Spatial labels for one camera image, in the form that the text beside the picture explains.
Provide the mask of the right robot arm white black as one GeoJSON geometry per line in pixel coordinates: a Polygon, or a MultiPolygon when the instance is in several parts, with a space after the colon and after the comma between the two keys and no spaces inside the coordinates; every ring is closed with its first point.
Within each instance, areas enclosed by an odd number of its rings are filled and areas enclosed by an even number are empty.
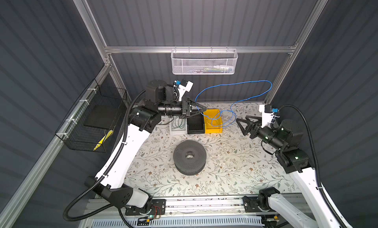
{"type": "Polygon", "coordinates": [[[256,205],[262,211],[274,210],[294,228],[349,228],[336,204],[321,183],[317,164],[312,165],[308,154],[298,147],[302,133],[292,120],[281,122],[273,130],[263,125],[263,118],[247,116],[236,120],[243,135],[260,138],[276,151],[273,153],[286,174],[295,182],[308,204],[314,218],[292,205],[274,187],[261,189],[256,205]]]}

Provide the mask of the grey perforated spool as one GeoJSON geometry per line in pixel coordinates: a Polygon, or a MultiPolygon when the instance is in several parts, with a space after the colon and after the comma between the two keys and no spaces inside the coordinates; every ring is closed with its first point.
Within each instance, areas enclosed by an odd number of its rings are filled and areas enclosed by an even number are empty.
{"type": "Polygon", "coordinates": [[[175,167],[184,175],[199,174],[206,165],[206,159],[205,147],[194,140],[181,142],[173,152],[175,167]]]}

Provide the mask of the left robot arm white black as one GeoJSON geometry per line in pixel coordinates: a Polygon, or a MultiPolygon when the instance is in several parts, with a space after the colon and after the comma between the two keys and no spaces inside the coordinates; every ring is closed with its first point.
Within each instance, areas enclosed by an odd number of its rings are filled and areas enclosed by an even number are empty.
{"type": "Polygon", "coordinates": [[[161,122],[162,116],[187,119],[206,111],[203,105],[190,100],[184,94],[190,92],[193,83],[188,80],[168,84],[163,80],[150,81],[142,95],[137,96],[134,107],[127,111],[124,124],[127,127],[103,168],[86,179],[85,185],[117,208],[133,206],[150,210],[152,196],[124,183],[125,176],[142,144],[161,122]]]}

